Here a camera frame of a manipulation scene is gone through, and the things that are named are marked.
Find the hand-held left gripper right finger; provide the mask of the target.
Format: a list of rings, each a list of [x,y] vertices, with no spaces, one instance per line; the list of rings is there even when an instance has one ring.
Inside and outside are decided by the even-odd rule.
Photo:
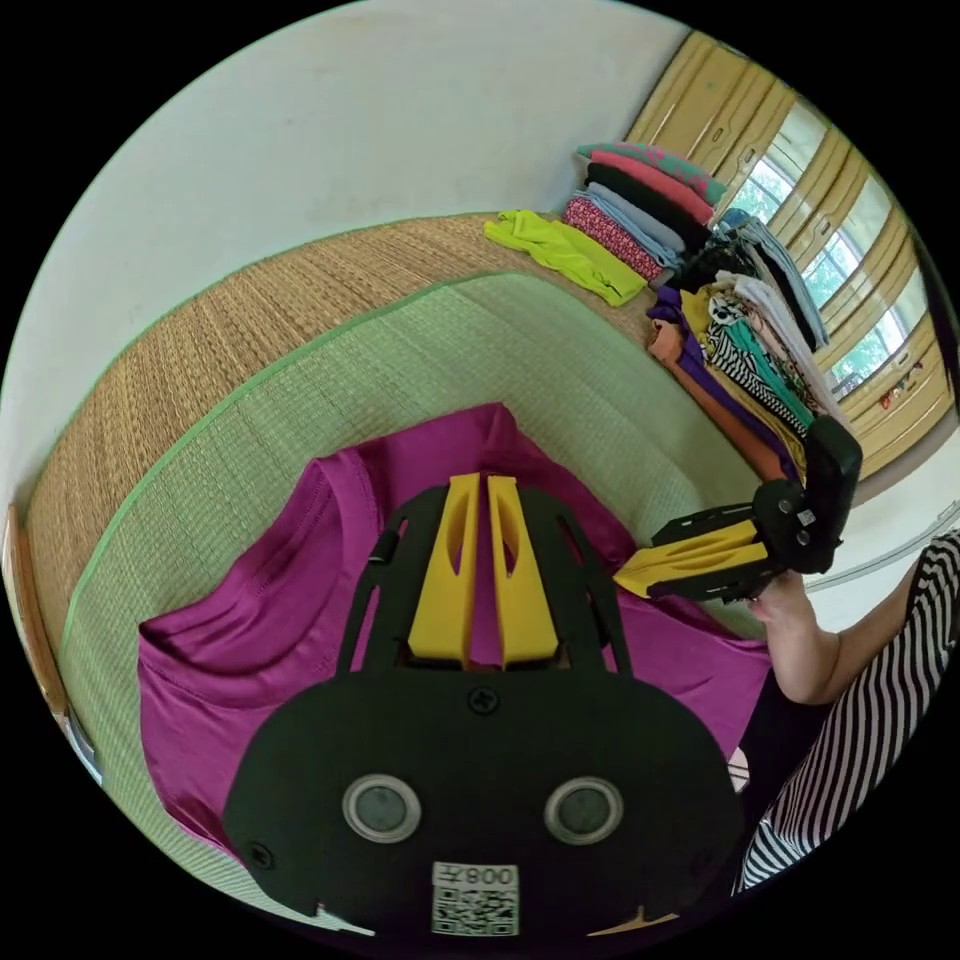
[[[488,502],[502,668],[550,661],[559,641],[516,480],[489,477]]]

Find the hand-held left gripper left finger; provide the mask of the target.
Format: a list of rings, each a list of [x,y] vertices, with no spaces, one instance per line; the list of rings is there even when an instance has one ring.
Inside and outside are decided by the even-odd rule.
[[[479,476],[452,477],[408,635],[417,660],[469,666],[478,518]]]

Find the person's right hand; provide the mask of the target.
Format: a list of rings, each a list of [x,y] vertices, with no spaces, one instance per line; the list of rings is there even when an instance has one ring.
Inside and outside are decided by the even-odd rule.
[[[803,578],[794,571],[776,576],[748,606],[769,640],[807,637],[817,632],[816,615]]]

